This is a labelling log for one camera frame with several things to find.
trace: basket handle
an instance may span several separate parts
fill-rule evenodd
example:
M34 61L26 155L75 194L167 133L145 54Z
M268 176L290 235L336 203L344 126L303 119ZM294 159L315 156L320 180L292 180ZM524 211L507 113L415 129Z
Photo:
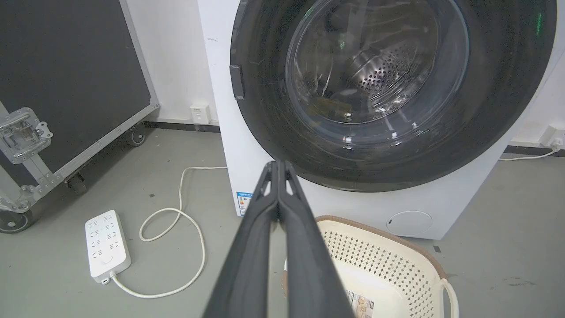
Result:
M442 278L441 282L444 288L447 290L449 302L451 303L451 318L459 318L459 302L457 301L455 290L453 289L453 286L447 281L447 279Z

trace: wall socket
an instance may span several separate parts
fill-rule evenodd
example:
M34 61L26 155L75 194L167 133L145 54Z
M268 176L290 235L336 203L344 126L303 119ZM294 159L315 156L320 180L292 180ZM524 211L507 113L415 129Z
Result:
M191 105L190 113L195 124L209 124L211 120L210 107L208 105Z
M549 125L540 137L540 144L552 148L557 138L561 138L562 142L565 141L565 124Z

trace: black road case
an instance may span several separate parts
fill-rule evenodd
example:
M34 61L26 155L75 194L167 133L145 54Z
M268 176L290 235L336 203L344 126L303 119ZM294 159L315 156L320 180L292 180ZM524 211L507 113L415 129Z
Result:
M15 233L108 143L141 144L159 103L125 0L8 0L0 24L0 232Z

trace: caster wheel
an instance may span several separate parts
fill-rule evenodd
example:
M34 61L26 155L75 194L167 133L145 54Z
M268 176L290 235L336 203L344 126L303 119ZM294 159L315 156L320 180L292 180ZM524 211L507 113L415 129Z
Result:
M33 213L28 210L24 213L0 211L0 233L19 233L33 224Z
M141 122L128 130L125 142L132 147L139 147L145 142L145 125Z
M86 185L84 184L84 177L80 173L75 174L65 183L68 188L72 189L78 195L82 195L87 191Z

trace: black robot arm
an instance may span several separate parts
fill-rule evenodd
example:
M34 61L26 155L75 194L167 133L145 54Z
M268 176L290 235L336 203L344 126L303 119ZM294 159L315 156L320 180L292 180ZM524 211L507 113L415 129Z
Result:
M273 222L286 231L289 317L353 318L294 168L280 161L261 173L203 317L267 317Z

